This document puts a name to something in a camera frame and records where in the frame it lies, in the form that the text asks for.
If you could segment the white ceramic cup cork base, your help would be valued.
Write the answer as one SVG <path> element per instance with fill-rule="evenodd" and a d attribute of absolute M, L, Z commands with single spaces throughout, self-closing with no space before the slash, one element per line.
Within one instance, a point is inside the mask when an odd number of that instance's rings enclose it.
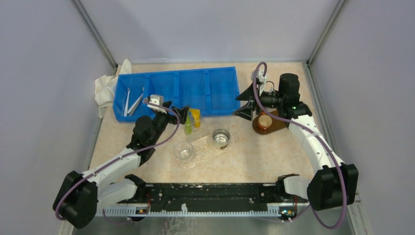
<path fill-rule="evenodd" d="M 268 115 L 261 115 L 258 118 L 258 127 L 262 130 L 268 129 L 273 123 L 273 120 Z"/>

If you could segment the clear glass cup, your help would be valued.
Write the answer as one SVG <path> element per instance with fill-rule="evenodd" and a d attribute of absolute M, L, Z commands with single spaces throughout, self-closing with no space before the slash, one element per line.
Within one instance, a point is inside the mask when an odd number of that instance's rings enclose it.
<path fill-rule="evenodd" d="M 174 148 L 174 154 L 179 160 L 189 160 L 194 154 L 193 145 L 189 142 L 178 143 Z"/>

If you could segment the silver metal cup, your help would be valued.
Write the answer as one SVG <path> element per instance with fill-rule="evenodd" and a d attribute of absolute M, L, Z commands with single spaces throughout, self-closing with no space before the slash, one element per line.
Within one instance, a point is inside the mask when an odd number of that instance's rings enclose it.
<path fill-rule="evenodd" d="M 212 139 L 216 148 L 224 149 L 228 146 L 231 136 L 228 130 L 220 128 L 212 133 Z"/>

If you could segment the yellow green tube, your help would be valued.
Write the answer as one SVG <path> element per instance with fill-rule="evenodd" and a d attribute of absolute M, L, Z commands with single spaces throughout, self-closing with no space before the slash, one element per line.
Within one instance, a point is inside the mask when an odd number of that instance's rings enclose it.
<path fill-rule="evenodd" d="M 191 116 L 187 115 L 186 121 L 184 124 L 184 131 L 186 135 L 190 135 L 192 133 L 192 125 L 191 125 Z"/>

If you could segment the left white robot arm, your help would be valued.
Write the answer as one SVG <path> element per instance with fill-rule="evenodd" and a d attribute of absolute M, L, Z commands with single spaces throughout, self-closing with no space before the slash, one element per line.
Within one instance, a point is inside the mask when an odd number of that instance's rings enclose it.
<path fill-rule="evenodd" d="M 156 104 L 144 100 L 155 114 L 139 117 L 133 128 L 131 141 L 117 155 L 105 163 L 83 173 L 68 173 L 57 193 L 53 210 L 58 220 L 67 221 L 77 229 L 88 225 L 99 210 L 123 200 L 142 202 L 147 195 L 145 187 L 123 174 L 146 163 L 155 148 L 168 142 L 185 124 L 190 107 L 177 108 L 170 101 Z"/>

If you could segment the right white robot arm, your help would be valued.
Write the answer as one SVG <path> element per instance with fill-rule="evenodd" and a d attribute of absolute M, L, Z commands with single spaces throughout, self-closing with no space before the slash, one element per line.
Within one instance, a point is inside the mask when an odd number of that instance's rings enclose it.
<path fill-rule="evenodd" d="M 312 179 L 297 174 L 280 176 L 276 197 L 288 202 L 294 195 L 308 200 L 316 211 L 351 205 L 355 201 L 358 169 L 336 155 L 315 124 L 310 108 L 300 100 L 299 77 L 292 73 L 280 76 L 278 90 L 264 90 L 268 81 L 263 71 L 253 73 L 253 83 L 236 100 L 247 104 L 233 112 L 247 120 L 264 108 L 275 108 L 276 115 L 297 138 L 314 171 Z"/>

